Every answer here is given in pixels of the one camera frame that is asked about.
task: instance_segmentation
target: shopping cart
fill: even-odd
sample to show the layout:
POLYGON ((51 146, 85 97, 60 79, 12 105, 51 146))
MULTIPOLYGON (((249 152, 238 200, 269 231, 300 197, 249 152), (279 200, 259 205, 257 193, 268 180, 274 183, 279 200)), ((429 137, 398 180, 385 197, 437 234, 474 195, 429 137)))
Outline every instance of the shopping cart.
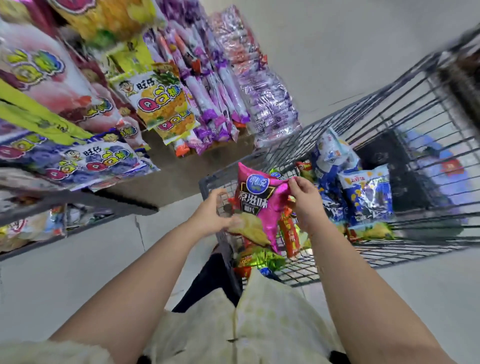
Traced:
MULTIPOLYGON (((457 51, 479 33, 480 27, 465 33, 390 85, 240 161, 264 172, 275 167, 285 176, 299 175, 294 162, 307 160, 319 136, 333 127, 363 162, 389 164, 396 213, 391 227, 398 239, 355 245, 372 267, 479 244, 480 139, 442 71, 446 67, 443 51, 457 51)), ((237 173, 236 162, 202 179, 199 185, 203 198, 218 187, 226 188, 232 197, 237 173)), ((227 204, 225 197, 218 209, 220 215, 228 213, 224 209, 227 204)), ((219 243, 237 239, 224 232, 217 238, 219 243)), ((277 242, 282 249, 282 239, 277 242)), ((319 281, 311 250, 288 259, 286 266, 275 273, 291 286, 319 281)))

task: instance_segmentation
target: floor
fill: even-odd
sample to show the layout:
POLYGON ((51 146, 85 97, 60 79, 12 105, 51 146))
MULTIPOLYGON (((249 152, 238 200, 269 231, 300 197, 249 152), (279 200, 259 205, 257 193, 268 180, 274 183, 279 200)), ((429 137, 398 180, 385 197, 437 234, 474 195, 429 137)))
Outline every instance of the floor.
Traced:
MULTIPOLYGON (((105 283, 201 203, 199 194, 149 217, 128 216, 0 263, 0 342, 44 340, 105 283)), ((172 309, 216 245, 200 241, 168 301, 172 309)), ((380 275, 413 308, 458 363, 477 363, 480 347, 480 249, 382 268, 380 275)), ((321 283, 302 288, 330 319, 321 283)))
MULTIPOLYGON (((203 0, 207 11, 229 5, 203 0)), ((479 21, 475 0, 239 0, 268 59, 285 80, 308 125, 391 82, 426 53, 479 21)), ((146 139, 160 142, 152 133, 146 139)), ((106 282, 201 202, 198 181, 250 153, 251 141, 176 160, 155 147, 153 178, 116 186, 118 193, 162 206, 128 216, 0 263, 0 342, 43 340, 106 282)), ((216 244, 192 250, 168 302, 188 289, 216 244)), ((459 363, 477 363, 480 347, 480 249, 379 269, 459 363)), ((321 283, 302 294, 328 317, 321 283)))

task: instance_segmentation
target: person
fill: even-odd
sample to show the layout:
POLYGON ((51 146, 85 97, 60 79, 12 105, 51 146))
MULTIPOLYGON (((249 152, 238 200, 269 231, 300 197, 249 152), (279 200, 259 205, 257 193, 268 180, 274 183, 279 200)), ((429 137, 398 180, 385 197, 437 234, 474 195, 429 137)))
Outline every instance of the person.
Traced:
MULTIPOLYGON (((454 363, 329 221, 314 185, 301 177, 288 183, 300 227, 312 242, 336 332, 295 289, 257 270, 235 303, 233 291, 218 288, 200 294, 180 309, 184 313, 164 311, 195 243, 239 223, 235 216, 216 213, 217 199, 226 193, 217 189, 48 341, 5 344, 0 362, 129 364, 142 358, 152 363, 454 363)), ((195 284, 201 276, 189 292, 198 295, 195 284)))

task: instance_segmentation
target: blue and white snack bag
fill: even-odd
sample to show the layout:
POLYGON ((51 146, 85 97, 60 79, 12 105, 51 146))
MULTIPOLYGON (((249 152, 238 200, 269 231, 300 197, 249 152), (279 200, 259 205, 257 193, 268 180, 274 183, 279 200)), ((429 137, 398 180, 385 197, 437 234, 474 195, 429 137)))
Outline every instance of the blue and white snack bag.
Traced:
POLYGON ((350 225, 393 218, 392 190, 388 165, 373 170, 341 172, 338 175, 348 203, 350 225))
POLYGON ((318 183, 326 191, 335 189, 335 179, 340 172, 360 168, 357 154, 331 127, 318 139, 312 151, 311 161, 318 183))

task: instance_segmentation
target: potato chip image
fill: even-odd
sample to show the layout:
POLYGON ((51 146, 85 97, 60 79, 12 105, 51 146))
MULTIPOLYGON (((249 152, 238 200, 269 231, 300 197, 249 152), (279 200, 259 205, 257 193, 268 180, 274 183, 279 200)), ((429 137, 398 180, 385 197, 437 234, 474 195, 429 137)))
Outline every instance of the potato chip image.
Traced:
POLYGON ((262 221, 255 215, 248 212, 237 214, 242 223, 239 226, 230 228, 228 232, 232 234, 240 234, 260 246, 270 245, 267 235, 264 232, 262 221))

